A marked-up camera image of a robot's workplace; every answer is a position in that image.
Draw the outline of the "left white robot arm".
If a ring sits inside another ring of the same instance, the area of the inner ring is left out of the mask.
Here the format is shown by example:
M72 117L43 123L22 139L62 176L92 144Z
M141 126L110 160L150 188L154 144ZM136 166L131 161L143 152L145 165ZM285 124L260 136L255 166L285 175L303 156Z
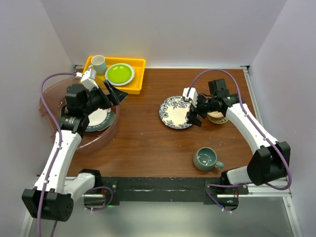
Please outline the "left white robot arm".
M54 146L46 166L32 189L25 189L22 201L33 218L66 222L75 202L86 192L102 189L100 171L84 169L68 185L66 175L78 145L89 124L88 116L97 109L119 105L128 93L107 81L105 94L98 85L90 88L72 84L66 90L66 105L61 110Z

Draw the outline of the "green rim lettered plate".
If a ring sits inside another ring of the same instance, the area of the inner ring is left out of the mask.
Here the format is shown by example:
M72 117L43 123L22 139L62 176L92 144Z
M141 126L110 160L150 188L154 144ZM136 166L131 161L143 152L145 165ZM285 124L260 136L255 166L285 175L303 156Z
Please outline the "green rim lettered plate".
M86 132L102 131L113 124L116 118L116 114L112 109L97 109L89 116L89 124L86 128Z

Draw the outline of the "dark floral plate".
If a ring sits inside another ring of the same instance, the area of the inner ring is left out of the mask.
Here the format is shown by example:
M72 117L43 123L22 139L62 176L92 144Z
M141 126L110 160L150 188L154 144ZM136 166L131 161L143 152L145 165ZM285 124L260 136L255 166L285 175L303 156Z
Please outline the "dark floral plate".
M184 101L182 96L166 98L159 107L159 117L164 125L173 129L186 129L192 126L188 123L187 112L191 102Z

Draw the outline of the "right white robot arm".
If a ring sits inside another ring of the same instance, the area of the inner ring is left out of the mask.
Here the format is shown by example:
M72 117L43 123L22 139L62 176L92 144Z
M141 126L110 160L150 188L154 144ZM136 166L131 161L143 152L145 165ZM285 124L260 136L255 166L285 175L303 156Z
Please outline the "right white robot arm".
M248 109L239 93L231 94L224 79L208 83L211 97L198 94L195 88L184 88L183 99L191 103L187 112L189 124L201 126L198 117L221 112L238 129L253 155L247 166L222 172L220 189L231 194L239 184L266 184L289 177L290 146L268 133Z

